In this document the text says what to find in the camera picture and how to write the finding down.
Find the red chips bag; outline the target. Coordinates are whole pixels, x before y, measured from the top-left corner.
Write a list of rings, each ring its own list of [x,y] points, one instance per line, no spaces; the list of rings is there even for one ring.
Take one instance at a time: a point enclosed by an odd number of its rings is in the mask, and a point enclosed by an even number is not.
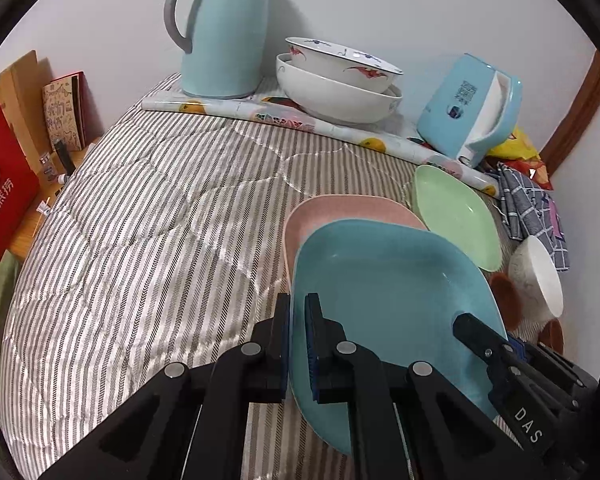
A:
[[[503,164],[519,171],[543,190],[554,190],[546,166],[541,159],[509,159],[503,160]]]

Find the light blue electric kettle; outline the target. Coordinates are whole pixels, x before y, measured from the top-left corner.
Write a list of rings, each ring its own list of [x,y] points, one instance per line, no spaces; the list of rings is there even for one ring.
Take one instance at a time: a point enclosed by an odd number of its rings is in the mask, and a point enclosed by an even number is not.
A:
[[[465,53],[422,110],[416,129],[442,155],[475,168],[514,131],[521,101],[520,79]]]

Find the striped quilted mat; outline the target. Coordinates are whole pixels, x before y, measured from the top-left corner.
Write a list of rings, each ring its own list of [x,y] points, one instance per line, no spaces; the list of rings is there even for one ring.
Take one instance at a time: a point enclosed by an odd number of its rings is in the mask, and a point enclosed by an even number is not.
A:
[[[404,141],[132,106],[71,177],[5,325],[0,422],[34,479],[170,361],[249,335],[287,288],[283,226],[322,194],[403,202]]]

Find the grey checked folded cloth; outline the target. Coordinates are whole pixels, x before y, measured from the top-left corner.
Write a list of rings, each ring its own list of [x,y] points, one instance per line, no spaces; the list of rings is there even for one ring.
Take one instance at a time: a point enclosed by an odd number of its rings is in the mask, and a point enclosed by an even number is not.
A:
[[[545,247],[557,272],[570,268],[569,252],[558,209],[550,193],[514,168],[498,163],[500,211],[511,240],[535,236]]]

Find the white ceramic bowl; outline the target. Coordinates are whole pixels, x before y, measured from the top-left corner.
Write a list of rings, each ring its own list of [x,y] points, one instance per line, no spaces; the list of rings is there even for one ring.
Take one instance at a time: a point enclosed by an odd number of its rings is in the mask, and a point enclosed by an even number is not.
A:
[[[522,315],[535,323],[560,318],[562,283],[550,254],[536,236],[528,236],[509,259],[507,274],[522,305]]]

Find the brown small bowl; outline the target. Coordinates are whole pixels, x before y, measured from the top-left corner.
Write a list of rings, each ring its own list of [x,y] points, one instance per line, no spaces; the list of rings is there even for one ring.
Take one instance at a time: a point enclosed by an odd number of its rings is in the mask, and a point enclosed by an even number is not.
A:
[[[538,341],[543,346],[552,349],[561,356],[564,354],[565,341],[562,324],[558,318],[553,318],[546,323],[539,333]]]
[[[492,274],[489,284],[506,330],[516,330],[522,321],[522,307],[515,285],[504,273]]]

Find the blue square plate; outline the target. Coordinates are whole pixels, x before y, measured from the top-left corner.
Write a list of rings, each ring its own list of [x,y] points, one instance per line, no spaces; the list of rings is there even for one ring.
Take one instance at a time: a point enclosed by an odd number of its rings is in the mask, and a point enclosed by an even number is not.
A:
[[[301,245],[292,279],[290,383],[302,416],[340,453],[351,451],[344,404],[321,405],[310,386],[304,298],[320,297],[325,318],[379,359],[407,366],[427,361],[489,418],[486,364],[453,335],[462,313],[506,333],[482,272],[456,246],[429,231],[398,224],[339,220]]]

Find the patterned bowl with red design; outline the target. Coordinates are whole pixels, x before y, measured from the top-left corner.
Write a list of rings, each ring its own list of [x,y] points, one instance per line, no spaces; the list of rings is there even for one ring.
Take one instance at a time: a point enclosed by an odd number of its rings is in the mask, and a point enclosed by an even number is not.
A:
[[[377,93],[385,92],[403,70],[375,55],[332,41],[287,37],[291,64],[307,72]]]

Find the yellow chips bag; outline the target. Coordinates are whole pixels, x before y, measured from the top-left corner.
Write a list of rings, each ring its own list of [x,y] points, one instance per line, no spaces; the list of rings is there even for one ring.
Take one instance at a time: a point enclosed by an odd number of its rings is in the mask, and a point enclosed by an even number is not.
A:
[[[518,126],[504,142],[490,148],[486,154],[504,160],[531,160],[540,157],[529,137]]]

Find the red paper bag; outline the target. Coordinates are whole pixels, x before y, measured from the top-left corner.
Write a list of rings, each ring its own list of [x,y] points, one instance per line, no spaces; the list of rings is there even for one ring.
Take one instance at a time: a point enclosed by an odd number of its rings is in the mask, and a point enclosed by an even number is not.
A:
[[[39,189],[0,105],[0,261]]]

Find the brown cardboard box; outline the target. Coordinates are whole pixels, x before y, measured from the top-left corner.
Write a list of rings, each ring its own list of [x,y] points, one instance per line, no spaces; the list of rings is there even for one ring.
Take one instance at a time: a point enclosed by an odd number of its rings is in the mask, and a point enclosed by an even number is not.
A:
[[[42,70],[31,50],[0,73],[0,105],[31,169],[40,174],[40,157],[50,154],[43,112]]]

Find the patterned small box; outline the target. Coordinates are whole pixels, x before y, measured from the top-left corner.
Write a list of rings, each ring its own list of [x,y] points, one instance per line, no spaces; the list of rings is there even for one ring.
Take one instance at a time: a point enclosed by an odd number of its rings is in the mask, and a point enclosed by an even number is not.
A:
[[[82,106],[84,73],[53,79],[42,87],[43,113],[50,144],[64,142],[69,152],[85,148]]]

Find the green square plate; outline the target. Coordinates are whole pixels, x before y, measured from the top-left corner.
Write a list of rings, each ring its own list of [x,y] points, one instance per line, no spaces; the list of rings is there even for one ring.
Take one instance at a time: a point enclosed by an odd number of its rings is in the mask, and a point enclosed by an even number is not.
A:
[[[412,204],[420,220],[460,248],[478,268],[497,271],[503,262],[500,237],[486,203],[466,184],[433,166],[419,166]]]

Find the rolled fruit print tablecloth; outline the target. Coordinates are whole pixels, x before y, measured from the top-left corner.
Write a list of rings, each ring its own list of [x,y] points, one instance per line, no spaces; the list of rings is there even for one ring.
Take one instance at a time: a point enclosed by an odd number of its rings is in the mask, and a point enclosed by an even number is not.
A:
[[[178,92],[159,91],[142,99],[142,109],[150,112],[225,117],[314,133],[384,153],[414,165],[434,166],[476,191],[493,198],[501,195],[500,185],[494,177],[468,168],[430,148],[383,131],[338,126],[285,105],[253,100],[194,99]]]

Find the brown door frame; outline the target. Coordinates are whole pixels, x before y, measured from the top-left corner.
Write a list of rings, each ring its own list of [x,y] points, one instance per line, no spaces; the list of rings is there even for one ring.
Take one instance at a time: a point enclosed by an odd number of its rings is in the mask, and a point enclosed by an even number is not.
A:
[[[596,50],[568,112],[540,151],[551,177],[577,146],[600,108],[600,51]]]

